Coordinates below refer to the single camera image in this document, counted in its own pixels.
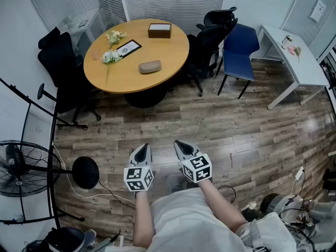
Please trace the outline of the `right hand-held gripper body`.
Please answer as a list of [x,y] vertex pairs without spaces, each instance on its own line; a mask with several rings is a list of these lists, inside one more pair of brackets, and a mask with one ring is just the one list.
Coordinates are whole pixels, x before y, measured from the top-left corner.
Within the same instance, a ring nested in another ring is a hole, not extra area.
[[181,161],[179,166],[183,175],[193,183],[212,178],[212,163],[207,153]]

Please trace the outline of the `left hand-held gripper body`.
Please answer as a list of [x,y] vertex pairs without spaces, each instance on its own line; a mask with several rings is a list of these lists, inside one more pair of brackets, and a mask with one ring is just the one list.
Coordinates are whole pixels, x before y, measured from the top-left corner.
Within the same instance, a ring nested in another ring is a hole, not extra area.
[[152,167],[136,166],[124,168],[123,180],[130,192],[147,191],[154,180]]

